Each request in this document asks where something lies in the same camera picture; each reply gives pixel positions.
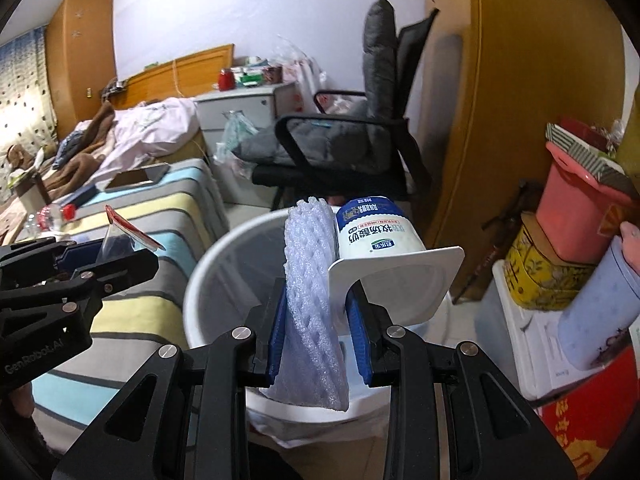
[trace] striped bed sheet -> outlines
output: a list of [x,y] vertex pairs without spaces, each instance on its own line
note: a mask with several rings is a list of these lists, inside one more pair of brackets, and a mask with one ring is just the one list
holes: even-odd
[[228,222],[210,169],[202,160],[172,164],[156,186],[99,193],[65,231],[80,241],[104,237],[109,204],[164,245],[155,278],[105,298],[91,327],[91,348],[33,381],[40,432],[66,450],[124,383],[160,346],[187,348],[182,300],[189,276]]

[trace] smartphone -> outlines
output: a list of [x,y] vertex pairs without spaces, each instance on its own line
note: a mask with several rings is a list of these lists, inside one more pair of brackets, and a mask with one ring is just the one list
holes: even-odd
[[114,176],[105,192],[120,191],[123,189],[133,189],[136,187],[152,186],[160,182],[164,174],[169,171],[169,165],[166,162],[153,164],[151,166],[143,166],[135,170],[123,171]]

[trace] plastic water bottle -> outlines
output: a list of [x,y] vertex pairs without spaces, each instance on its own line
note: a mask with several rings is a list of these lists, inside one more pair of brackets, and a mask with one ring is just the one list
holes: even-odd
[[58,204],[44,206],[36,215],[38,227],[43,231],[60,231],[62,226],[76,217],[76,206]]

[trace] chair armrest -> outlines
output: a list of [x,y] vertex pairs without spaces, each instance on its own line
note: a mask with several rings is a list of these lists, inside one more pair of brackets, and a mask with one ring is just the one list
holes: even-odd
[[320,105],[320,101],[318,100],[319,95],[352,95],[356,97],[366,96],[364,92],[361,92],[359,90],[321,90],[319,92],[316,92],[316,94],[314,95],[314,103],[316,104],[316,107],[318,107],[318,110],[320,110],[321,114],[325,114],[326,112]]

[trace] curtain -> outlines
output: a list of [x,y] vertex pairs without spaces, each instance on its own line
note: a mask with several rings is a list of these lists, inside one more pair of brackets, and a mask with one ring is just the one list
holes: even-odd
[[10,192],[7,149],[21,144],[31,155],[55,144],[56,113],[47,80],[45,27],[0,46],[0,203]]

